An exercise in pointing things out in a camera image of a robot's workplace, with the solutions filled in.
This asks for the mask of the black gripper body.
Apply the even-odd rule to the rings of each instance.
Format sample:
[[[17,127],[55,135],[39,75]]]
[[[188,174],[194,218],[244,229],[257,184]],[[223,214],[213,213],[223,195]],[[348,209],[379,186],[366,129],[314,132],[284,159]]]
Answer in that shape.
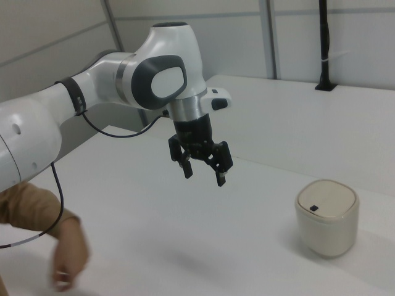
[[[175,121],[173,124],[181,148],[193,159],[205,161],[208,145],[214,143],[209,114],[192,121]]]

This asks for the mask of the person's hand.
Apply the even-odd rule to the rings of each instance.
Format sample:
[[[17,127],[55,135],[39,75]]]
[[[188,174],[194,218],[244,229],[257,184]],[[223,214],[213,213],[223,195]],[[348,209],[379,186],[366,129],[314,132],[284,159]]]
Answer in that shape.
[[[52,283],[58,292],[74,287],[89,260],[89,247],[81,223],[76,218],[61,222],[52,260]]]

